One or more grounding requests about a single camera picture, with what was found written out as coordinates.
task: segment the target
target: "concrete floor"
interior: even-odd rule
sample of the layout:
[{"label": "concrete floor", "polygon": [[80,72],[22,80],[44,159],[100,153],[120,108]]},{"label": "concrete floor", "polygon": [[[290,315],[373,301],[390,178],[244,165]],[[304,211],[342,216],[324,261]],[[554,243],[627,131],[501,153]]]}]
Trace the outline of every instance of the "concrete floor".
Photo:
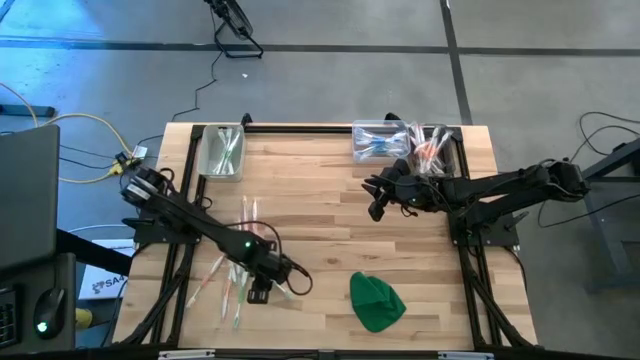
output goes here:
[{"label": "concrete floor", "polygon": [[[438,0],[240,4],[256,39],[265,44],[447,45]],[[450,5],[459,46],[640,48],[640,3],[634,0],[450,0]],[[0,40],[24,37],[210,43],[211,24],[205,5],[195,0],[16,0],[0,22]],[[0,48],[0,81],[33,104],[108,118],[135,144],[161,134],[173,113],[193,104],[193,90],[209,81],[209,64],[216,55]],[[215,68],[219,81],[200,93],[201,110],[178,120],[238,121],[250,112],[258,122],[351,122],[393,111],[407,120],[456,125],[461,119],[449,60],[448,54],[347,52],[268,52],[261,61],[222,57]],[[640,118],[640,77],[633,75],[640,73],[639,57],[464,55],[460,61],[473,123],[489,126],[501,171],[570,156],[581,143],[576,121],[583,112]],[[0,93],[0,103],[13,101]],[[3,131],[31,126],[27,118],[0,120]],[[587,132],[609,123],[589,119]],[[640,126],[626,125],[640,131]],[[100,124],[70,120],[61,127],[63,144],[106,155],[120,151]],[[631,139],[611,130],[594,143],[610,150]],[[152,152],[158,145],[149,143]],[[91,156],[63,154],[102,165]],[[576,161],[586,167],[599,158],[584,149]],[[101,175],[100,170],[66,163],[60,172],[74,178]],[[61,183],[59,227],[118,223],[132,216],[133,209],[117,194],[117,183],[115,178],[95,185]],[[610,197],[620,196],[611,192]],[[638,203],[627,205],[637,209]],[[535,213],[537,207],[529,210]],[[584,211],[582,203],[550,203],[544,221]],[[639,357],[640,293],[591,295],[584,290],[607,269],[589,221],[540,229],[530,215],[518,231],[540,344]],[[83,235],[128,234],[115,229]],[[103,328],[81,334],[78,345],[96,346]]]}]

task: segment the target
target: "wire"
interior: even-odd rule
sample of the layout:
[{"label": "wire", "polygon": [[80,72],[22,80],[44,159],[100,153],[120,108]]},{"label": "wire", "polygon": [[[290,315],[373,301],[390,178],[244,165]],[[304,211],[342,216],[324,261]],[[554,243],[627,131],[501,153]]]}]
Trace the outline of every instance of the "wire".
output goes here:
[{"label": "wire", "polygon": [[142,144],[142,143],[143,143],[143,142],[145,142],[145,141],[149,141],[149,140],[153,140],[153,139],[161,138],[161,137],[163,137],[163,136],[164,136],[164,135],[154,135],[154,136],[149,136],[148,138],[144,138],[144,139],[142,139],[142,140],[138,141],[138,143],[136,144],[136,146],[140,146],[140,144]]},{"label": "wire", "polygon": [[[585,113],[580,117],[580,121],[582,121],[582,119],[584,119],[585,115],[588,115],[590,113]],[[600,113],[600,112],[591,112],[591,114],[604,114],[604,113]],[[620,125],[607,125],[607,126],[603,126],[597,130],[595,130],[593,133],[591,133],[591,135],[589,136],[585,136],[584,141],[582,142],[582,144],[580,144],[580,146],[578,146],[578,148],[576,149],[576,151],[573,153],[573,156],[571,156],[571,159],[569,159],[569,163],[573,163],[573,161],[576,159],[576,157],[578,157],[578,154],[580,153],[580,150],[582,150],[582,148],[587,145],[590,144],[589,140],[591,140],[591,138],[593,138],[597,133],[599,133],[600,131],[606,130],[606,129],[621,129],[621,130],[625,130],[628,131],[630,133],[635,134],[636,136],[640,137],[640,133],[638,133],[637,131],[631,130],[629,128],[626,128],[624,126],[620,126]],[[538,226],[541,228],[547,228],[550,226],[555,226],[554,224],[550,224],[549,226],[547,225],[543,225],[542,224],[542,211],[544,210],[545,205],[547,204],[546,201],[542,202],[542,204],[540,205],[540,208],[538,209]]]},{"label": "wire", "polygon": [[631,196],[624,197],[624,198],[622,198],[622,199],[618,199],[618,200],[616,200],[616,201],[613,201],[613,202],[608,203],[607,205],[601,206],[601,207],[599,207],[599,208],[597,208],[597,209],[595,209],[595,210],[593,210],[593,211],[590,211],[590,212],[588,212],[588,213],[586,213],[586,214],[582,214],[582,215],[574,216],[574,217],[569,218],[569,219],[566,219],[566,220],[562,220],[562,221],[558,221],[558,222],[551,223],[551,224],[546,224],[546,225],[542,225],[542,224],[538,223],[538,225],[539,225],[541,228],[546,229],[546,228],[548,228],[548,227],[552,227],[552,226],[556,226],[556,225],[566,224],[566,223],[568,223],[568,222],[570,222],[570,221],[577,220],[577,219],[583,218],[583,217],[585,217],[585,216],[593,215],[593,214],[597,213],[598,211],[604,210],[604,209],[606,209],[606,208],[608,208],[608,207],[611,207],[611,206],[617,205],[617,204],[619,204],[619,203],[621,203],[621,202],[624,202],[624,201],[627,201],[627,200],[631,200],[631,199],[634,199],[634,198],[637,198],[637,197],[640,197],[640,194],[635,194],[635,195],[631,195]]},{"label": "wire", "polygon": [[[41,125],[38,123],[38,117],[36,116],[35,112],[33,111],[33,108],[29,104],[29,102],[27,102],[27,100],[25,100],[24,97],[22,97],[20,94],[18,94],[17,91],[13,90],[9,86],[5,85],[4,83],[0,82],[0,86],[2,86],[5,89],[9,90],[9,92],[14,94],[16,97],[18,97],[18,99],[20,99],[20,101],[22,101],[22,103],[26,106],[27,110],[29,110],[29,113],[31,114],[31,117],[33,118],[34,127],[36,127],[36,128],[40,127]],[[89,119],[93,119],[93,120],[96,120],[96,121],[99,121],[99,122],[105,124],[109,128],[109,130],[111,130],[111,132],[113,132],[113,134],[116,136],[116,138],[118,138],[118,140],[120,141],[120,144],[122,145],[122,148],[127,152],[127,154],[129,156],[132,156],[131,150],[129,149],[129,147],[127,146],[125,141],[122,139],[122,136],[120,136],[118,131],[108,121],[106,121],[106,120],[104,120],[104,119],[102,119],[100,117],[97,117],[95,115],[84,114],[84,113],[71,113],[71,114],[66,114],[66,115],[60,115],[60,116],[54,117],[51,120],[46,121],[45,123],[42,124],[42,126],[53,124],[56,121],[60,121],[62,119],[73,118],[73,117],[89,118]],[[74,180],[74,179],[67,179],[67,178],[63,178],[63,177],[59,177],[58,179],[60,181],[73,183],[73,184],[92,184],[92,183],[96,183],[96,182],[102,181],[104,179],[107,179],[108,177],[110,177],[112,175],[113,175],[113,173],[111,171],[108,171],[103,176],[95,178],[95,179]]]},{"label": "wire", "polygon": [[[209,12],[211,13],[211,22],[213,23],[213,32],[215,34],[215,32],[217,31],[216,29],[216,21],[213,17],[213,9],[209,8]],[[206,88],[208,88],[209,86],[215,84],[218,79],[216,79],[215,73],[213,72],[213,68],[216,65],[216,63],[218,62],[218,60],[220,59],[220,57],[222,56],[222,51],[220,51],[220,53],[218,54],[218,57],[216,57],[215,60],[213,60],[213,62],[211,63],[211,81],[209,81],[207,84],[197,88],[195,90],[195,95],[194,95],[194,104],[193,107],[191,109],[188,110],[184,110],[184,111],[180,111],[177,112],[175,114],[173,114],[173,117],[171,117],[171,122],[174,122],[176,120],[176,118],[180,115],[184,115],[184,114],[188,114],[190,112],[196,111],[196,110],[200,110],[200,107],[198,106],[198,93],[200,92],[200,90],[204,90]]]},{"label": "wire", "polygon": [[104,225],[91,225],[91,226],[83,226],[83,227],[79,227],[73,230],[68,230],[67,232],[70,234],[79,232],[79,231],[84,231],[84,230],[91,230],[91,229],[104,229],[104,228],[114,228],[114,227],[126,227],[128,228],[129,226],[125,225],[125,224],[104,224]]},{"label": "wire", "polygon": [[585,138],[586,143],[589,144],[589,147],[591,148],[591,150],[595,151],[596,153],[598,153],[600,155],[609,155],[609,154],[596,149],[593,146],[593,144],[589,141],[590,138],[587,137],[587,134],[584,131],[583,122],[584,122],[584,119],[589,115],[602,115],[602,116],[606,116],[606,117],[609,117],[609,118],[612,118],[612,119],[615,119],[615,120],[618,120],[618,121],[628,122],[628,123],[632,123],[632,124],[640,124],[640,120],[627,119],[627,118],[623,118],[623,117],[620,117],[620,116],[608,114],[608,113],[605,113],[605,112],[602,112],[602,111],[588,111],[588,112],[580,115],[580,118],[578,119],[578,125],[580,127],[580,132],[582,132],[582,136]]},{"label": "wire", "polygon": [[173,182],[173,179],[175,179],[175,177],[176,177],[176,173],[170,168],[162,168],[162,169],[158,170],[159,173],[162,173],[162,172],[165,172],[165,171],[168,172],[169,174],[171,174],[171,178],[169,179],[169,182]]},{"label": "wire", "polygon": [[89,155],[93,155],[93,156],[97,156],[97,157],[101,157],[101,158],[105,158],[105,159],[110,159],[110,160],[113,160],[115,158],[114,156],[96,154],[96,153],[91,152],[91,151],[77,149],[77,148],[74,148],[74,147],[71,147],[71,146],[60,145],[60,147],[61,148],[65,148],[65,149],[69,149],[69,150],[73,150],[73,151],[77,151],[77,152],[81,152],[81,153],[85,153],[85,154],[89,154]]},{"label": "wire", "polygon": [[[211,222],[209,222],[209,223],[212,224],[212,225],[215,225],[215,226],[220,226],[218,224],[214,224],[214,223],[211,223]],[[275,235],[276,241],[278,242],[278,257],[280,258],[280,262],[282,262],[282,239],[280,238],[280,234],[278,234],[278,231],[276,231],[276,229],[273,226],[271,226],[270,224],[267,224],[266,222],[259,221],[259,220],[248,220],[248,221],[240,221],[240,222],[237,222],[237,223],[224,224],[224,225],[221,225],[221,227],[229,228],[229,227],[242,226],[242,225],[247,225],[247,224],[259,224],[259,225],[262,225],[262,226],[266,226],[267,228],[269,228],[269,230],[271,230],[273,232],[273,235]]]},{"label": "wire", "polygon": [[[260,225],[268,227],[273,232],[273,234],[276,236],[276,241],[278,242],[278,256],[280,257],[280,263],[282,263],[282,251],[283,251],[282,250],[282,239],[280,238],[280,234],[278,234],[278,231],[276,231],[276,229],[273,226],[271,226],[270,224],[267,224],[264,221],[249,220],[249,221],[241,221],[241,222],[237,222],[237,223],[225,224],[223,226],[224,227],[235,227],[235,226],[242,226],[242,225],[246,225],[246,224],[260,224]],[[289,282],[289,277],[287,277],[287,279],[286,279],[287,286],[289,286],[289,290],[291,290],[291,292],[294,293],[295,295],[298,295],[298,296],[307,295],[313,289],[313,278],[311,277],[311,274],[309,274],[309,272],[305,268],[303,268],[302,266],[300,266],[299,264],[297,264],[293,260],[291,260],[291,263],[293,264],[293,269],[295,269],[296,271],[298,271],[299,273],[304,275],[307,279],[309,279],[309,288],[307,290],[303,291],[303,292],[296,291],[291,286],[291,283]]]},{"label": "wire", "polygon": [[127,284],[127,282],[129,282],[129,279],[125,280],[122,283],[122,285],[120,285],[120,291],[118,291],[118,295],[116,296],[116,301],[113,306],[113,312],[111,313],[111,320],[109,321],[109,327],[107,328],[107,333],[104,334],[104,339],[102,339],[102,342],[100,343],[100,347],[104,346],[104,344],[107,342],[107,339],[109,338],[109,335],[111,334],[111,331],[113,330],[113,325],[116,322],[116,314],[118,313],[118,308],[122,303],[122,298],[120,296],[122,296],[122,290],[124,290],[124,286]]},{"label": "wire", "polygon": [[295,290],[293,288],[293,286],[291,286],[291,282],[289,281],[289,277],[287,277],[286,283],[287,286],[289,287],[289,290],[291,290],[292,293],[294,293],[295,295],[298,296],[305,296],[308,293],[311,292],[311,290],[313,290],[313,278],[311,277],[311,275],[304,269],[302,269],[302,267],[298,266],[298,267],[294,267],[294,269],[296,269],[299,273],[301,273],[302,275],[304,275],[307,279],[309,279],[309,288],[307,288],[307,290],[303,291],[303,292],[299,292],[297,290]]},{"label": "wire", "polygon": [[72,164],[76,164],[76,165],[80,165],[80,166],[84,166],[86,168],[89,169],[98,169],[98,170],[104,170],[104,169],[110,169],[111,167],[113,167],[113,164],[107,165],[107,166],[93,166],[93,165],[87,165],[87,164],[83,164],[79,161],[75,161],[75,160],[70,160],[70,159],[66,159],[66,158],[59,158],[62,161],[66,161],[66,162],[70,162]]},{"label": "wire", "polygon": [[133,154],[133,152],[131,151],[131,149],[129,149],[129,147],[127,146],[127,143],[125,143],[124,139],[122,138],[122,136],[120,135],[120,133],[118,133],[118,131],[105,119],[97,117],[95,115],[91,115],[91,114],[84,114],[84,113],[71,113],[71,114],[65,114],[65,115],[60,115],[57,116],[47,122],[45,122],[44,124],[42,124],[42,126],[46,126],[49,124],[53,124],[54,122],[60,121],[62,119],[69,119],[69,118],[88,118],[88,119],[93,119],[96,121],[99,121],[103,124],[105,124],[109,130],[111,130],[111,132],[116,136],[116,138],[118,139],[118,141],[120,142],[120,145],[122,145],[122,148],[127,152],[127,154],[129,156],[131,156]]},{"label": "wire", "polygon": [[524,291],[528,292],[529,290],[527,287],[527,273],[524,271],[524,265],[522,264],[522,260],[520,260],[520,257],[518,256],[518,254],[516,254],[516,252],[513,251],[513,249],[511,249],[510,247],[505,246],[504,249],[507,250],[507,252],[509,252],[511,256],[513,256],[513,258],[516,260],[518,265],[520,265],[520,272],[522,272],[522,281],[524,282]]}]

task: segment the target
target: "black cable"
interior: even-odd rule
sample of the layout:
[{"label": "black cable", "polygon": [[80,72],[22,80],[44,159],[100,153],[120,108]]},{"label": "black cable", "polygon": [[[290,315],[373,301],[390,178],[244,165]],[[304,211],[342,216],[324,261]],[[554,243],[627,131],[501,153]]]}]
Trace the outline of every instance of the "black cable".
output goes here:
[{"label": "black cable", "polygon": [[110,168],[112,168],[112,167],[113,167],[113,164],[110,164],[110,165],[107,165],[107,166],[93,166],[93,165],[87,165],[87,164],[83,164],[83,163],[81,163],[81,162],[79,162],[79,161],[70,160],[70,159],[66,159],[66,158],[63,158],[63,157],[60,157],[60,160],[62,160],[62,161],[66,161],[66,162],[70,162],[70,163],[72,163],[72,164],[76,164],[76,165],[84,166],[84,167],[89,168],[89,169],[104,170],[104,169],[110,169]]},{"label": "black cable", "polygon": [[[634,130],[631,130],[631,129],[629,129],[629,128],[627,128],[627,127],[624,127],[624,126],[620,126],[620,125],[607,125],[607,126],[603,126],[603,127],[599,128],[599,129],[597,129],[596,131],[594,131],[593,133],[591,133],[591,135],[589,135],[588,137],[585,137],[584,141],[582,142],[582,144],[580,144],[580,146],[578,146],[578,148],[576,149],[576,152],[573,154],[573,156],[571,157],[571,160],[569,160],[569,162],[570,162],[570,163],[572,163],[572,162],[573,162],[573,160],[575,160],[575,158],[578,156],[578,153],[580,153],[580,150],[582,150],[582,148],[583,148],[586,144],[591,144],[591,143],[589,142],[589,140],[591,140],[591,138],[592,138],[595,134],[597,134],[597,133],[599,133],[600,131],[605,130],[605,129],[620,129],[620,130],[628,131],[628,132],[630,132],[630,133],[632,133],[632,134],[634,134],[634,135],[636,135],[636,136],[640,136],[640,133],[639,133],[639,132],[634,131]],[[594,150],[594,151],[595,151],[595,152],[597,152],[598,154],[601,154],[601,155],[604,155],[604,156],[611,155],[611,153],[605,154],[605,153],[599,152],[599,151],[597,151],[597,150]]]},{"label": "black cable", "polygon": [[520,260],[520,257],[518,256],[518,254],[516,254],[516,252],[513,251],[513,249],[511,249],[510,247],[505,246],[504,249],[507,250],[511,254],[511,256],[513,256],[513,258],[516,260],[518,265],[520,265],[520,272],[522,272],[522,282],[524,282],[524,291],[528,291],[527,273],[524,271],[524,265],[522,264],[522,260]]},{"label": "black cable", "polygon": [[100,347],[104,346],[104,344],[107,342],[107,339],[109,338],[109,335],[111,334],[111,331],[113,330],[113,325],[116,322],[116,314],[118,313],[118,308],[120,306],[120,303],[122,303],[122,299],[120,298],[120,296],[122,295],[124,286],[127,284],[128,281],[129,279],[125,280],[122,283],[122,285],[120,285],[120,291],[118,291],[118,295],[116,296],[116,301],[113,306],[113,312],[111,313],[111,320],[109,321],[109,327],[107,328],[107,333],[104,334],[104,339],[102,339],[102,342],[100,343]]},{"label": "black cable", "polygon": [[102,154],[97,154],[91,151],[87,151],[87,150],[82,150],[82,149],[78,149],[78,148],[74,148],[71,146],[66,146],[66,145],[60,145],[61,148],[65,148],[65,149],[69,149],[69,150],[73,150],[73,151],[77,151],[77,152],[81,152],[81,153],[85,153],[85,154],[89,154],[89,155],[93,155],[93,156],[97,156],[97,157],[101,157],[101,158],[105,158],[105,159],[111,159],[113,160],[115,158],[115,156],[107,156],[107,155],[102,155]]},{"label": "black cable", "polygon": [[[209,224],[211,225],[215,225],[215,226],[220,226],[218,224],[214,224],[212,222],[209,222]],[[276,241],[278,242],[278,257],[280,258],[280,262],[282,263],[282,239],[280,239],[280,234],[278,234],[278,232],[276,231],[276,229],[267,224],[264,221],[259,221],[259,220],[248,220],[248,221],[241,221],[241,222],[237,222],[237,223],[231,223],[231,224],[223,224],[222,227],[234,227],[234,226],[242,226],[242,225],[247,225],[247,224],[259,224],[262,226],[266,226],[269,228],[269,230],[271,230],[273,232],[273,234],[276,236]]]},{"label": "black cable", "polygon": [[597,213],[598,211],[604,210],[604,209],[606,209],[606,208],[608,208],[608,207],[611,207],[611,206],[613,206],[613,205],[619,204],[619,203],[621,203],[621,202],[623,202],[623,201],[627,201],[627,200],[634,199],[634,198],[637,198],[637,197],[640,197],[640,194],[635,194],[635,195],[631,195],[631,196],[624,197],[624,198],[622,198],[622,199],[618,199],[618,200],[616,200],[616,201],[613,201],[613,202],[608,203],[607,205],[601,206],[601,207],[599,207],[599,208],[597,208],[597,209],[595,209],[595,210],[593,210],[593,211],[590,211],[590,212],[588,212],[588,213],[586,213],[586,214],[582,214],[582,215],[574,216],[574,217],[569,218],[569,219],[566,219],[566,220],[562,220],[562,221],[558,221],[558,222],[551,223],[551,224],[546,224],[546,225],[542,225],[542,224],[538,223],[538,225],[539,225],[541,228],[546,229],[546,228],[548,228],[548,227],[552,227],[552,226],[556,226],[556,225],[566,224],[566,223],[568,223],[568,222],[570,222],[570,221],[577,220],[577,219],[583,218],[583,217],[585,217],[585,216],[589,216],[589,215],[595,214],[595,213]]},{"label": "black cable", "polygon": [[[215,34],[215,32],[217,31],[216,29],[216,22],[215,19],[213,17],[213,9],[209,8],[209,12],[211,13],[211,22],[213,23],[213,33]],[[216,76],[213,72],[213,67],[216,65],[216,63],[218,62],[218,60],[220,59],[220,56],[222,56],[222,51],[220,51],[220,53],[218,54],[218,57],[216,57],[215,60],[213,60],[213,62],[211,63],[211,81],[209,81],[207,84],[197,88],[195,90],[195,95],[194,95],[194,104],[193,107],[189,110],[184,110],[184,111],[180,111],[177,112],[175,114],[173,114],[173,117],[171,118],[171,122],[174,122],[176,120],[176,117],[180,116],[180,115],[184,115],[184,114],[188,114],[190,112],[196,111],[196,110],[200,110],[200,107],[198,106],[198,92],[200,92],[200,90],[204,90],[206,88],[208,88],[209,86],[213,85],[216,81],[218,81],[218,79],[216,79]]]},{"label": "black cable", "polygon": [[[593,114],[604,114],[604,113],[599,113],[599,112],[591,112]],[[585,113],[580,117],[580,120],[582,120],[584,118],[585,115],[588,115],[590,113]],[[607,125],[607,126],[603,126],[599,129],[597,129],[596,131],[592,132],[591,135],[589,136],[585,136],[584,141],[582,142],[582,144],[580,144],[580,146],[578,146],[578,148],[576,149],[576,151],[573,153],[573,156],[571,156],[571,159],[569,159],[569,163],[573,163],[573,161],[576,159],[576,157],[578,157],[578,154],[580,153],[580,150],[582,150],[582,148],[586,145],[586,144],[590,144],[589,140],[591,140],[591,138],[593,138],[597,133],[599,133],[600,131],[606,130],[606,129],[621,129],[621,130],[625,130],[628,132],[631,132],[633,134],[635,134],[636,136],[640,136],[640,133],[638,133],[637,131],[631,130],[629,128],[626,128],[624,126],[620,126],[620,125]],[[546,201],[543,201],[542,204],[540,204],[540,208],[538,209],[538,226],[541,228],[545,228],[545,227],[549,227],[546,225],[542,225],[542,211],[544,209],[544,206],[547,204]]]},{"label": "black cable", "polygon": [[142,144],[142,143],[143,143],[143,142],[145,142],[145,141],[149,141],[149,140],[153,140],[153,139],[161,138],[161,137],[163,137],[163,136],[164,136],[164,135],[154,135],[154,136],[149,136],[148,138],[144,138],[144,139],[142,139],[142,140],[138,141],[138,143],[136,144],[136,146],[140,146],[140,144]]},{"label": "black cable", "polygon": [[623,118],[623,117],[620,117],[620,116],[608,114],[608,113],[605,113],[605,112],[602,112],[602,111],[589,111],[589,112],[586,112],[586,113],[580,115],[580,118],[578,119],[578,125],[580,127],[580,132],[582,132],[582,136],[585,138],[586,143],[589,144],[589,147],[591,148],[591,150],[597,152],[600,155],[609,155],[609,154],[607,154],[605,152],[602,152],[602,151],[599,151],[598,149],[596,149],[593,146],[593,144],[589,141],[589,138],[587,137],[587,134],[584,132],[583,122],[584,122],[584,119],[589,115],[602,115],[602,116],[606,116],[606,117],[609,117],[609,118],[612,118],[612,119],[615,119],[615,120],[618,120],[618,121],[628,122],[628,123],[632,123],[632,124],[640,124],[639,120],[627,119],[627,118]]},{"label": "black cable", "polygon": [[[273,226],[271,226],[270,224],[267,224],[266,222],[259,221],[259,220],[248,220],[248,221],[241,221],[241,222],[232,223],[232,224],[225,224],[223,226],[224,227],[234,227],[234,226],[242,226],[242,225],[246,225],[246,224],[260,224],[260,225],[268,227],[273,232],[273,234],[276,236],[276,241],[278,242],[278,256],[280,257],[280,263],[282,263],[282,252],[283,252],[283,250],[282,250],[282,239],[280,238],[280,234],[278,234],[278,231],[276,231],[276,229]],[[311,277],[311,274],[309,274],[309,272],[305,268],[303,268],[302,266],[300,266],[299,264],[297,264],[293,260],[291,260],[291,263],[293,264],[293,269],[295,269],[296,271],[298,271],[299,273],[304,275],[307,279],[309,279],[309,288],[306,291],[303,291],[303,292],[299,292],[299,291],[295,290],[293,287],[291,287],[291,283],[289,282],[289,277],[287,277],[287,280],[286,280],[287,286],[289,286],[289,290],[291,290],[291,292],[294,293],[295,295],[298,295],[298,296],[307,295],[313,289],[313,278]]]},{"label": "black cable", "polygon": [[169,178],[169,182],[173,182],[173,179],[176,178],[176,173],[173,171],[173,169],[162,168],[162,169],[158,170],[158,172],[159,173],[168,172],[169,174],[171,174],[171,178]]}]

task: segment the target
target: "green hat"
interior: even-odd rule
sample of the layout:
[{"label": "green hat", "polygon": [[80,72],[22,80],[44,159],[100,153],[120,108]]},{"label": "green hat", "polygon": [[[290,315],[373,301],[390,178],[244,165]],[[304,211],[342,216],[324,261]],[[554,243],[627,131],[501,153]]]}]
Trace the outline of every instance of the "green hat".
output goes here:
[{"label": "green hat", "polygon": [[391,286],[375,276],[353,274],[350,291],[353,311],[371,332],[388,328],[407,310]]}]

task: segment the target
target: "wooden table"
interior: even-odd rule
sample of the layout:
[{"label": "wooden table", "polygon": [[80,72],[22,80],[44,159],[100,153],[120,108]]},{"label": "wooden table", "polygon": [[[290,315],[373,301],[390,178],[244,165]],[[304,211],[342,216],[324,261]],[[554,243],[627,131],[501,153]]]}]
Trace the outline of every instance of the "wooden table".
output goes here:
[{"label": "wooden table", "polygon": [[[157,166],[175,171],[176,188],[182,180],[191,127],[167,124],[160,149]],[[471,176],[495,174],[487,127],[464,126],[462,132]],[[373,222],[367,214],[371,198],[360,184],[364,177],[379,173],[380,167],[354,165],[350,139],[350,134],[248,134],[242,182],[207,183],[205,194],[214,200],[210,214],[222,222],[238,220],[243,195],[257,198],[259,219],[277,228],[284,252],[309,270],[314,288],[290,301],[274,290],[268,305],[244,304],[240,328],[234,331],[235,293],[231,316],[223,324],[220,319],[227,274],[223,267],[186,310],[180,347],[472,348],[459,258],[445,214],[405,218],[397,207],[388,206],[382,221]],[[197,183],[195,171],[193,176],[190,198]],[[166,245],[152,245],[134,259],[116,341],[133,331],[156,300],[166,253]],[[204,239],[198,245],[187,299],[219,254],[212,241]],[[521,334],[535,343],[518,264],[501,248],[488,248],[487,260],[497,303]],[[405,315],[381,333],[367,332],[353,313],[349,278],[356,271],[391,284],[407,306]],[[300,277],[293,285],[302,290],[307,283]],[[479,308],[483,334],[489,339],[486,313]],[[165,336],[172,315],[170,303]]]}]

